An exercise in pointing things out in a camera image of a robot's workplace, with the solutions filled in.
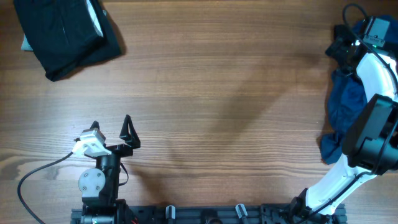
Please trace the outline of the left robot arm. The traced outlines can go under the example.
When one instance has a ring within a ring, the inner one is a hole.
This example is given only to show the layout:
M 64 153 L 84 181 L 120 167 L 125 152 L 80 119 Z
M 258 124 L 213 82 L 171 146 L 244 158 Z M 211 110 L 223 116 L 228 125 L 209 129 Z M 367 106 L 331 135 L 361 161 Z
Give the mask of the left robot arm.
M 99 122 L 94 121 L 90 129 L 81 133 L 73 148 L 73 153 L 96 161 L 95 167 L 84 171 L 78 180 L 83 202 L 78 223 L 139 222 L 126 201 L 118 198 L 119 187 L 123 185 L 119 181 L 119 175 L 121 170 L 126 169 L 121 159 L 132 156 L 134 150 L 141 146 L 128 114 L 124 119 L 119 138 L 124 141 L 122 144 L 107 146 Z

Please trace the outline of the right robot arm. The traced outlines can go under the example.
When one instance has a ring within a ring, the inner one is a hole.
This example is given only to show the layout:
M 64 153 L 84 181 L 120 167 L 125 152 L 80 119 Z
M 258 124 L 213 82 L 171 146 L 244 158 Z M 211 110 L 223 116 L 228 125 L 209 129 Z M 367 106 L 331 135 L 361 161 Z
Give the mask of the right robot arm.
M 389 26 L 372 17 L 359 33 L 346 24 L 335 27 L 335 40 L 326 54 L 363 87 L 366 105 L 347 129 L 335 165 L 292 200 L 289 216 L 299 223 L 325 223 L 362 184 L 397 170 L 397 62 L 386 41 Z

